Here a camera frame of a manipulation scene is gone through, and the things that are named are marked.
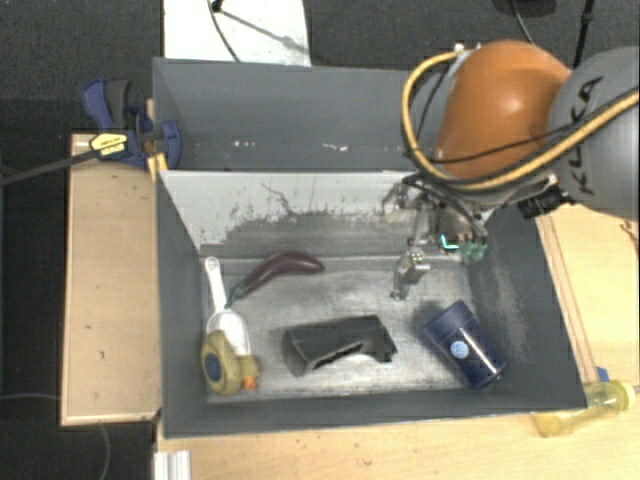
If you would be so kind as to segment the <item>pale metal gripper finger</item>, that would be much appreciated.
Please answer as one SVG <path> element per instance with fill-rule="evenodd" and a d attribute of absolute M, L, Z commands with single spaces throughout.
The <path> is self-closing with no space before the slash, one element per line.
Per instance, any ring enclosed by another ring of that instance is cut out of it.
<path fill-rule="evenodd" d="M 422 252 L 413 252 L 408 268 L 408 283 L 417 284 L 421 278 L 431 269 L 430 259 Z"/>
<path fill-rule="evenodd" d="M 415 248 L 409 248 L 404 252 L 394 267 L 393 286 L 391 297 L 395 300 L 404 300 L 409 293 L 409 286 L 413 283 L 413 277 L 416 272 L 416 262 L 418 260 L 418 252 Z"/>

